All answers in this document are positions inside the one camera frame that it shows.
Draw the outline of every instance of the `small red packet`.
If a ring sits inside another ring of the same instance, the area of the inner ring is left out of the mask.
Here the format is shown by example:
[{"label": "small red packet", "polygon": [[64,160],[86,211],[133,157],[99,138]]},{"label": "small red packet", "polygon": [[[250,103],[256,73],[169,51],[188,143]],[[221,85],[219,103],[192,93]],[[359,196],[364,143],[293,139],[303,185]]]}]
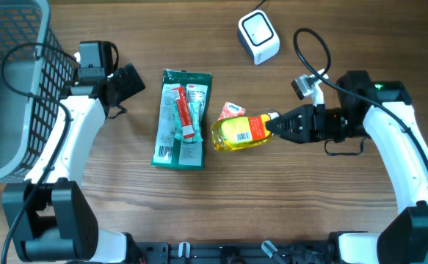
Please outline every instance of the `small red packet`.
[{"label": "small red packet", "polygon": [[192,138],[195,135],[192,127],[191,114],[187,108],[186,91],[184,87],[173,88],[176,106],[178,107],[179,118],[181,119],[181,130],[185,139]]},{"label": "small red packet", "polygon": [[223,106],[222,113],[220,114],[219,120],[228,118],[228,117],[238,117],[244,115],[246,109],[241,106],[237,106],[234,103],[226,102]]}]

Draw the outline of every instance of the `basket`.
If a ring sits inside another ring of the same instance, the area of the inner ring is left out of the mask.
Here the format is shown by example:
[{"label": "basket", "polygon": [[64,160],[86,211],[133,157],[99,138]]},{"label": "basket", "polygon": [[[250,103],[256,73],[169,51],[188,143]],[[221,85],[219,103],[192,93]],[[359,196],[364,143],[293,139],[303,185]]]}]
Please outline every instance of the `basket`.
[{"label": "basket", "polygon": [[[0,183],[24,179],[40,157],[57,118],[55,103],[16,95],[1,77],[1,60],[18,44],[37,42],[61,48],[49,20],[45,0],[0,1]],[[9,58],[4,72],[16,89],[55,99],[73,69],[55,51],[26,47]]]}]

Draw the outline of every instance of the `bottle of yellow liquid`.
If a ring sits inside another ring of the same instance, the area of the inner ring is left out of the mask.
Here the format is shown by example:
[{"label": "bottle of yellow liquid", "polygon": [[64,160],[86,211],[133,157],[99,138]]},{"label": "bottle of yellow liquid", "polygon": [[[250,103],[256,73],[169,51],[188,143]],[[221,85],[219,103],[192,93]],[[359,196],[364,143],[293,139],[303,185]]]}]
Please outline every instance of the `bottle of yellow liquid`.
[{"label": "bottle of yellow liquid", "polygon": [[265,144],[274,138],[265,123],[276,117],[279,113],[274,111],[258,117],[231,117],[215,122],[211,126],[215,150],[242,150]]}]

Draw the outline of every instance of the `wooden table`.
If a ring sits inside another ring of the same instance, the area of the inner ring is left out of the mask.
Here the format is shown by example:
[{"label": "wooden table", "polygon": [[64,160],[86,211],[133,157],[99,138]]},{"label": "wooden table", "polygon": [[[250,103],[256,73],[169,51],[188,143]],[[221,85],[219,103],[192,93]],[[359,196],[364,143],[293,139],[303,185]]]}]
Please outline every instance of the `wooden table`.
[{"label": "wooden table", "polygon": [[[82,40],[110,40],[120,65],[133,63],[147,88],[107,120],[84,173],[83,192],[99,226],[130,232],[137,241],[290,241],[322,239],[336,230],[381,232],[396,201],[372,141],[358,157],[329,157],[323,143],[282,139],[236,153],[216,153],[206,140],[206,168],[178,172],[150,166],[164,68],[213,76],[207,124],[225,101],[247,109],[287,112],[302,105],[290,82],[308,73],[292,35],[310,27],[326,40],[332,81],[347,70],[374,80],[403,81],[428,144],[428,1],[270,1],[264,5],[280,35],[280,51],[255,66],[236,38],[238,20],[256,1],[51,6],[51,24],[69,53]],[[304,34],[300,45],[315,67],[322,48]],[[338,106],[323,87],[327,107]],[[359,139],[335,146],[358,149]],[[8,231],[1,208],[0,252]],[[10,262],[16,261],[10,250]]]}]

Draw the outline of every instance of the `white bottle cap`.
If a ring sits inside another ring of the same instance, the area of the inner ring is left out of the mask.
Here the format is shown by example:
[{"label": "white bottle cap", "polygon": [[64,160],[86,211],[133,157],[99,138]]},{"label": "white bottle cap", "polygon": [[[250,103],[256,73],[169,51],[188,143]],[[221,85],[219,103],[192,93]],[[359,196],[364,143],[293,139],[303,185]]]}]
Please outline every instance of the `white bottle cap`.
[{"label": "white bottle cap", "polygon": [[267,113],[269,115],[269,117],[271,117],[271,120],[273,120],[274,118],[279,117],[279,113],[277,112],[273,112],[273,113]]}]

